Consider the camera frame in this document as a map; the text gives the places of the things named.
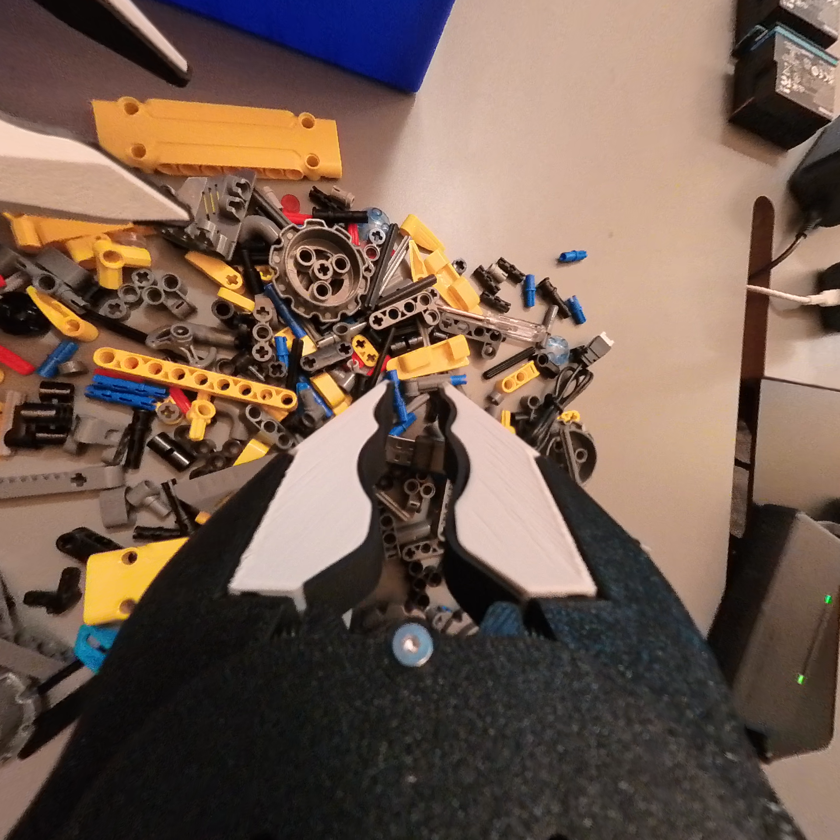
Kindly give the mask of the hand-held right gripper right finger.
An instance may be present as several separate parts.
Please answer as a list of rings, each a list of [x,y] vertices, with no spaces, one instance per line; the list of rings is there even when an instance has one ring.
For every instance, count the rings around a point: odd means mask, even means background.
[[[495,604],[596,598],[595,580],[560,504],[554,464],[452,385],[439,393],[444,471],[444,582],[477,624]]]

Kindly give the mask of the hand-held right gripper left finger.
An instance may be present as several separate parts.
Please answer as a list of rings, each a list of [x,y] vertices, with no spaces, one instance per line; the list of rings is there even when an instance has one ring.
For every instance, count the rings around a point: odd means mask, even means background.
[[[384,548],[375,486],[385,472],[393,384],[383,381],[300,444],[228,583],[300,613],[346,613],[377,586]]]

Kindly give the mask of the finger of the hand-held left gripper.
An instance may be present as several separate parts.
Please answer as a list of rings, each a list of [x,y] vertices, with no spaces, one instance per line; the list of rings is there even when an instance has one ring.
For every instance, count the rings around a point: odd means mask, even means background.
[[[37,1],[62,23],[173,86],[192,78],[187,59],[131,1]]]
[[[88,222],[184,227],[190,209],[98,147],[1,113],[1,208]]]

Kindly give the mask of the pile of toy brick pieces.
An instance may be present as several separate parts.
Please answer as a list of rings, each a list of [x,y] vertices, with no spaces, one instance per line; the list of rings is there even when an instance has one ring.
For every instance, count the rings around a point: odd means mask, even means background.
[[[336,185],[313,186],[302,213],[261,178],[185,176],[167,188],[192,212],[184,227],[4,214],[2,376],[34,383],[2,393],[2,457],[98,448],[101,462],[3,476],[2,499],[94,494],[105,529],[133,526],[131,545],[85,526],[60,534],[73,564],[23,604],[82,609],[91,555],[193,536],[271,457],[294,456],[384,380],[393,421],[374,498],[391,583],[344,621],[371,633],[409,622],[394,648],[415,665],[432,649],[419,623],[477,631],[442,575],[442,387],[463,391],[473,363],[520,344],[480,372],[486,409],[583,485],[594,440],[569,406],[614,342],[568,343],[555,320],[584,324],[578,299],[502,257],[474,270],[474,287],[415,215],[389,224]],[[2,581],[2,668],[36,683],[40,715],[68,678],[93,673],[16,606]]]

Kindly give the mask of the dark grey toothed wheel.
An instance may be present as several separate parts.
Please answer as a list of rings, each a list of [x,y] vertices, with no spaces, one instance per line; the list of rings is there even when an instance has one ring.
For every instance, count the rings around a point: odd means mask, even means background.
[[[21,753],[35,731],[41,708],[36,683],[1,668],[1,766]]]

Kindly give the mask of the yellow flat brick panel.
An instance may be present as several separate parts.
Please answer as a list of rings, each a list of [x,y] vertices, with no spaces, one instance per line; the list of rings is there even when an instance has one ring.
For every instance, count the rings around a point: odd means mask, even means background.
[[[342,177],[336,122],[309,112],[132,97],[92,100],[91,108],[102,149],[146,173]]]
[[[84,624],[99,626],[125,620],[187,541],[170,539],[91,555],[82,599]]]

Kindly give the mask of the blue plastic storage bin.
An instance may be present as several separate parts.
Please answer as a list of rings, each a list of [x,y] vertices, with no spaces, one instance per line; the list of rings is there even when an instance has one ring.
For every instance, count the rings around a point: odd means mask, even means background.
[[[422,86],[453,1],[169,1],[390,88]]]

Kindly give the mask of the cyan brick separator tool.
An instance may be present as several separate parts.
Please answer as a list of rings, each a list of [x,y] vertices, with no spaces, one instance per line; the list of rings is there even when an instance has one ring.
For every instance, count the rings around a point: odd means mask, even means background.
[[[89,625],[84,623],[80,625],[73,647],[74,654],[93,674],[99,672],[106,657],[112,650],[120,627],[121,625],[119,623],[104,625]]]

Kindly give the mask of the black power adapter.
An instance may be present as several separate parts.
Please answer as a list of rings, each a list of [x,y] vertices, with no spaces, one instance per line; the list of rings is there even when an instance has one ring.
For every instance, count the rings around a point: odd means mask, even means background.
[[[827,749],[835,733],[839,540],[803,511],[754,507],[734,541],[708,635],[761,760]]]

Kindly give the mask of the long black brick beam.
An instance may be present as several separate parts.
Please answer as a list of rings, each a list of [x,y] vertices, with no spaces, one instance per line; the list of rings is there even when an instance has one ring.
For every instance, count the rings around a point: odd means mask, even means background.
[[[80,685],[36,718],[33,730],[17,756],[20,760],[26,760],[41,750],[79,718],[88,699],[91,682]]]

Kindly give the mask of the black two-slot battery charger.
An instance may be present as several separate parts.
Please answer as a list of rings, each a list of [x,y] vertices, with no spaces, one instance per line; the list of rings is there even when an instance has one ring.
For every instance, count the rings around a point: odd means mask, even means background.
[[[839,333],[839,263],[825,268],[816,277],[816,287],[820,293],[831,298],[830,303],[820,307],[820,321],[823,329],[829,333]]]

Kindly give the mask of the black open-lid battery charger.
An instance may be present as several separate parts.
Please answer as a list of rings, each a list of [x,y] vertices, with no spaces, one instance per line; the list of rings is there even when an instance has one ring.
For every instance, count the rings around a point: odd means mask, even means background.
[[[818,134],[788,186],[795,204],[816,226],[839,225],[839,118]]]

